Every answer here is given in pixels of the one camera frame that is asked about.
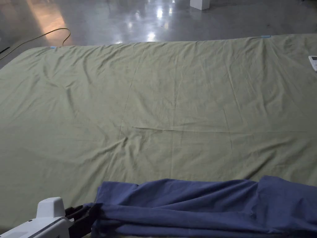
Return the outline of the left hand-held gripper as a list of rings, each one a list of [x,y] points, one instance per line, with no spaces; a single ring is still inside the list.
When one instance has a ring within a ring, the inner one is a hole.
[[[92,203],[64,208],[61,197],[51,197],[38,203],[37,214],[3,234],[1,238],[69,238],[70,229],[91,229],[101,212],[102,204]]]

